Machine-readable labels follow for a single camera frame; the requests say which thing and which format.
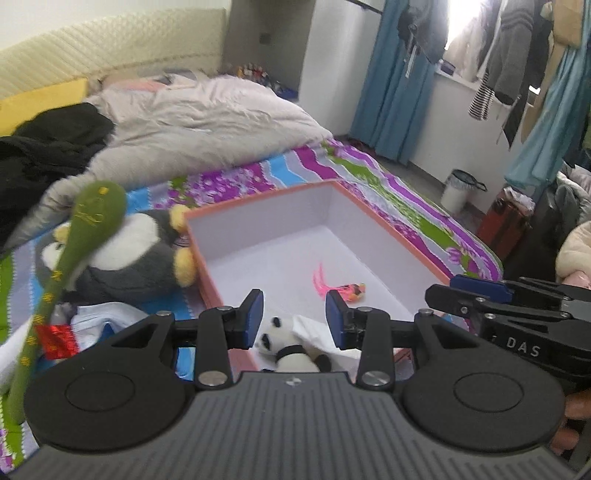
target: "wall outlet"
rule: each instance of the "wall outlet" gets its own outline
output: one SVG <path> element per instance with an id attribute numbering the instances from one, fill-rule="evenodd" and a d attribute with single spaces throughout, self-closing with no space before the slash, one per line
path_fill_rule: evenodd
<path id="1" fill-rule="evenodd" d="M 261 33 L 259 35 L 259 43 L 261 45 L 271 45 L 271 34 L 270 33 Z"/>

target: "finger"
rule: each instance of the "finger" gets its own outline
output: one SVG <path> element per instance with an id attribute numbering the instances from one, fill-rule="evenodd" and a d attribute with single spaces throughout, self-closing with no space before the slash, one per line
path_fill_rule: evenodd
<path id="1" fill-rule="evenodd" d="M 573 420 L 591 419 L 591 389 L 566 397 L 566 417 Z"/>
<path id="2" fill-rule="evenodd" d="M 579 434 L 572 429 L 560 429 L 552 440 L 552 447 L 560 450 L 572 450 L 579 441 Z"/>

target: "gray ribbed panel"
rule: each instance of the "gray ribbed panel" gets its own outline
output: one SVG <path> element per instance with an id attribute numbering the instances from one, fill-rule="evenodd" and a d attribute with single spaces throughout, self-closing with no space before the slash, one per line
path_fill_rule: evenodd
<path id="1" fill-rule="evenodd" d="M 294 376 L 302 383 L 285 383 Z M 425 437 L 386 394 L 344 374 L 247 373 L 196 397 L 158 439 L 111 455 L 41 448 L 15 480 L 567 480 L 545 448 L 470 455 Z"/>

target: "trash can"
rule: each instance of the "trash can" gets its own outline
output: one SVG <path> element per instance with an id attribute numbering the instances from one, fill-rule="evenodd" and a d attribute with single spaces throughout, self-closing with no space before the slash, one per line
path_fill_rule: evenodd
<path id="1" fill-rule="evenodd" d="M 453 170 L 447 178 L 445 190 L 441 197 L 441 206 L 452 215 L 457 215 L 468 201 L 468 195 L 474 190 L 488 192 L 486 185 L 477 181 L 468 172 Z"/>

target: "human hand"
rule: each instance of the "human hand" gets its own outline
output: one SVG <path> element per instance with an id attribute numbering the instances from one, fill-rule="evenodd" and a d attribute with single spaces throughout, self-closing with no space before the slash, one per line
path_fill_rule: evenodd
<path id="1" fill-rule="evenodd" d="M 591 388 L 566 397 L 564 416 L 562 426 L 550 445 L 550 448 L 556 455 L 562 455 L 565 450 L 572 450 L 579 441 L 579 434 L 573 429 L 564 426 L 566 421 L 591 419 Z"/>

